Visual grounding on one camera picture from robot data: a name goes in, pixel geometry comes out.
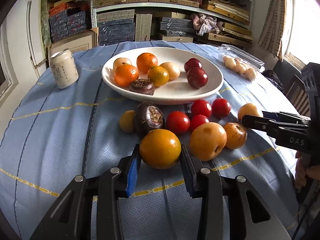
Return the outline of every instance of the window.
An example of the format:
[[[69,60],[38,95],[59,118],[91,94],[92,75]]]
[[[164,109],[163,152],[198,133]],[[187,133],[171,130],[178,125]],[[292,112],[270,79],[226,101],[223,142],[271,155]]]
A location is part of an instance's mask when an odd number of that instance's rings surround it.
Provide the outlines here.
[[[314,0],[287,0],[286,24],[291,33],[285,59],[303,68],[309,62],[320,64],[320,6]]]
[[[0,97],[7,90],[7,88],[8,88],[8,83],[5,80],[5,76],[3,74],[3,70],[0,63]]]

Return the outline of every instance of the white bowl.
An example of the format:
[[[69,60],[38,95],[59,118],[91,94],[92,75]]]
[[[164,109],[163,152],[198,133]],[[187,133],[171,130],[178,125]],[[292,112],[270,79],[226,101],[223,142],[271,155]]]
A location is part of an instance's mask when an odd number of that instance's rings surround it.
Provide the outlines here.
[[[132,65],[136,66],[137,57],[144,52],[154,54],[158,59],[159,65],[164,62],[172,62],[177,65],[181,71],[178,79],[169,81],[164,86],[156,88],[153,96],[139,94],[129,91],[127,88],[119,87],[113,78],[113,62],[117,58],[128,58],[131,60]],[[200,60],[202,68],[208,75],[208,83],[200,89],[194,89],[187,81],[187,74],[184,71],[183,65],[190,58]],[[189,51],[165,47],[131,49],[119,53],[105,63],[102,69],[102,78],[109,87],[124,97],[140,102],[152,101],[154,104],[159,105],[179,105],[194,102],[195,100],[205,98],[216,93],[223,84],[223,75],[220,69],[209,60]],[[139,78],[147,78],[147,75],[140,74]]]

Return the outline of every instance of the yellow stripe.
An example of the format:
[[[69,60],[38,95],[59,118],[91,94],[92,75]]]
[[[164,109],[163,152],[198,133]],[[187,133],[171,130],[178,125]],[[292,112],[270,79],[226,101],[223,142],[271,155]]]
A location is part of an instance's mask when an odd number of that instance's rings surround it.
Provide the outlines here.
[[[102,101],[98,102],[98,103],[95,103],[95,104],[86,104],[86,103],[75,103],[73,104],[72,106],[59,106],[57,108],[53,108],[53,109],[48,109],[48,110],[44,110],[44,111],[39,111],[39,112],[35,112],[35,113],[32,113],[32,114],[26,114],[26,115],[23,115],[23,116],[19,116],[19,117],[14,117],[14,118],[11,118],[11,120],[18,120],[18,119],[22,119],[22,118],[26,118],[26,117],[30,117],[30,116],[33,116],[33,115],[37,115],[37,114],[45,114],[45,113],[50,113],[50,112],[54,112],[54,111],[57,111],[57,110],[60,110],[60,109],[64,109],[64,110],[69,110],[75,106],[99,106],[101,104],[103,104],[104,102],[106,101],[121,101],[121,100],[125,100],[126,98],[105,98],[103,99]]]
[[[254,158],[258,158],[258,157],[260,157],[260,156],[262,156],[262,155],[264,155],[264,154],[267,154],[267,153],[271,152],[272,150],[278,150],[278,149],[279,149],[279,148],[276,148],[276,149],[274,149],[274,148],[269,148],[269,149],[265,150],[264,152],[261,152],[261,153],[252,155],[252,156],[250,156],[250,157],[241,157],[240,159],[235,160],[235,161],[233,161],[233,162],[231,162],[231,163],[229,163],[229,164],[226,164],[226,165],[223,165],[223,166],[220,166],[220,167],[213,168],[212,171],[221,171],[221,170],[230,168],[230,167],[232,167],[232,166],[234,166],[234,165],[236,165],[236,164],[238,164],[238,163],[240,163],[240,162],[242,162],[242,161],[252,160],[252,159],[254,159]],[[22,182],[22,183],[24,183],[24,184],[26,184],[26,185],[28,185],[28,186],[31,186],[31,187],[33,187],[33,188],[36,188],[36,189],[38,189],[38,190],[41,190],[42,192],[47,193],[47,194],[49,194],[49,195],[51,195],[51,196],[55,196],[55,197],[58,197],[58,196],[59,196],[58,193],[52,192],[52,191],[47,190],[47,189],[45,189],[45,188],[39,187],[39,186],[37,186],[37,185],[35,185],[35,184],[33,184],[33,183],[30,183],[30,182],[27,182],[27,181],[25,181],[25,180],[23,180],[23,179],[20,179],[20,178],[18,178],[17,176],[14,176],[14,175],[6,172],[5,170],[3,170],[3,169],[1,169],[1,168],[0,168],[0,171],[3,172],[4,174],[8,175],[9,177],[13,178],[13,179],[17,179],[18,181],[20,181],[20,182]],[[143,196],[143,195],[152,194],[152,193],[155,193],[155,192],[163,191],[164,188],[165,188],[165,189],[169,189],[169,188],[172,188],[172,187],[177,187],[177,186],[182,185],[182,184],[184,184],[184,180],[183,180],[183,179],[178,180],[178,181],[176,181],[176,182],[173,182],[173,183],[171,183],[171,184],[165,185],[165,187],[162,187],[162,186],[161,186],[161,187],[156,187],[156,188],[152,188],[152,189],[148,189],[148,190],[143,190],[143,191],[134,192],[131,197],[137,197],[137,196]]]
[[[286,230],[289,230],[290,228],[293,228],[296,223],[297,222],[295,221],[291,226],[287,227]]]
[[[223,90],[220,90],[219,93],[221,94],[222,92],[227,91],[227,90],[230,90],[230,88],[225,88]]]
[[[30,186],[30,187],[36,188],[36,189],[38,189],[38,190],[40,190],[40,191],[42,191],[42,192],[44,192],[44,193],[46,193],[46,194],[49,194],[49,195],[54,196],[54,197],[58,197],[58,196],[59,196],[58,193],[52,192],[52,191],[47,190],[47,189],[45,189],[45,188],[39,187],[39,186],[37,186],[37,185],[35,185],[35,184],[33,184],[33,183],[30,183],[30,182],[27,182],[27,181],[25,181],[25,180],[23,180],[23,179],[20,179],[20,178],[18,178],[17,176],[14,176],[14,175],[6,172],[5,170],[3,170],[3,169],[1,169],[1,168],[0,168],[0,171],[1,171],[2,173],[4,173],[4,174],[8,175],[9,177],[13,178],[13,179],[17,179],[19,182],[21,182],[21,183],[23,183],[23,184],[26,184],[26,185],[28,185],[28,186]]]
[[[222,92],[227,91],[227,90],[230,90],[230,88],[225,88],[223,90],[220,90],[219,93],[221,94]],[[239,94],[239,95],[241,95],[241,96],[253,96],[253,94]]]
[[[131,197],[138,197],[138,196],[143,196],[143,195],[148,195],[148,194],[152,194],[152,193],[156,193],[156,192],[159,192],[159,191],[163,191],[164,189],[169,189],[169,188],[172,188],[172,187],[177,187],[179,185],[182,185],[184,184],[184,180],[179,180],[179,181],[176,181],[174,183],[171,183],[171,184],[168,184],[168,185],[165,185],[164,187],[161,186],[161,187],[156,187],[156,188],[152,188],[152,189],[148,189],[148,190],[144,190],[144,191],[139,191],[139,192],[135,192],[131,195]]]
[[[100,68],[100,69],[81,68],[81,69],[84,69],[84,70],[87,70],[87,71],[92,71],[92,72],[101,71],[102,70],[102,68]]]
[[[215,168],[213,168],[211,170],[212,171],[222,171],[222,170],[228,169],[228,168],[230,168],[230,167],[232,167],[232,166],[234,166],[234,165],[236,165],[236,164],[238,164],[240,162],[243,162],[243,161],[246,161],[246,160],[253,160],[253,159],[258,158],[258,157],[260,157],[262,155],[265,155],[265,154],[267,154],[267,153],[269,153],[269,152],[271,152],[273,150],[277,151],[278,149],[279,149],[279,147],[276,148],[276,149],[269,148],[269,149],[265,150],[264,152],[252,155],[250,157],[241,157],[241,158],[239,158],[239,159],[237,159],[237,160],[235,160],[235,161],[233,161],[233,162],[231,162],[229,164],[226,164],[226,165],[223,165],[223,166],[220,166],[220,167],[215,167]]]

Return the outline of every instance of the cherry tomato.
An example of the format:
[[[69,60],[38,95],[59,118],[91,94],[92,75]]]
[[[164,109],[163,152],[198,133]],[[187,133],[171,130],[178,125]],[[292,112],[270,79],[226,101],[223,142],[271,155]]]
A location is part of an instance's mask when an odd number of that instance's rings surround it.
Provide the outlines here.
[[[168,115],[166,128],[176,135],[185,133],[189,129],[190,120],[188,116],[180,111],[172,112]]]
[[[191,58],[184,64],[184,70],[186,73],[188,73],[188,71],[194,67],[202,68],[201,62],[196,58]]]
[[[202,68],[195,67],[188,71],[187,80],[190,86],[201,88],[207,84],[208,75]]]
[[[197,100],[191,106],[192,116],[203,114],[206,117],[210,117],[212,114],[211,105],[205,100]]]
[[[195,115],[190,121],[189,130],[192,132],[198,126],[200,126],[201,124],[204,124],[206,122],[209,122],[209,120],[205,115],[203,115],[203,114]]]
[[[212,114],[217,118],[226,117],[231,110],[230,103],[224,98],[217,98],[212,103]]]

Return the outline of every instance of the blue tablecloth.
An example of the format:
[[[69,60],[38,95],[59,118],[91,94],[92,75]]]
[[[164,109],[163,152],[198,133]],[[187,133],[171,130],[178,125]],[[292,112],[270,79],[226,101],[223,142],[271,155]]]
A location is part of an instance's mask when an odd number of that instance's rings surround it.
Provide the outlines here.
[[[236,122],[237,111],[249,102],[266,111],[297,113],[261,74],[255,82],[247,82],[222,66],[217,61],[217,49],[209,45],[123,42],[74,53],[79,80],[60,90],[47,69],[14,112],[1,141],[0,208],[23,240],[30,238],[73,177],[81,174],[84,152],[88,153],[87,178],[102,174],[132,153],[139,139],[136,134],[123,133],[118,120],[124,111],[135,109],[138,102],[122,97],[102,82],[101,69],[120,52],[152,46],[191,50],[220,68],[223,87],[206,100],[211,103],[215,98],[226,98],[232,110],[227,118],[212,117],[211,121],[222,125]],[[188,106],[160,108],[167,116],[171,111],[185,111]],[[188,139],[189,134],[180,136],[186,145]],[[225,148],[214,163],[206,165],[222,176],[247,177],[292,235],[298,212],[290,179],[296,162],[294,154],[277,147],[265,133],[249,130],[243,147]],[[93,217],[96,203],[93,202]],[[179,164],[169,170],[154,170],[142,163],[136,192],[129,199],[120,199],[120,209],[125,239],[196,239],[201,199],[189,197]],[[225,239],[229,238],[227,218]],[[92,239],[95,238],[92,219]]]

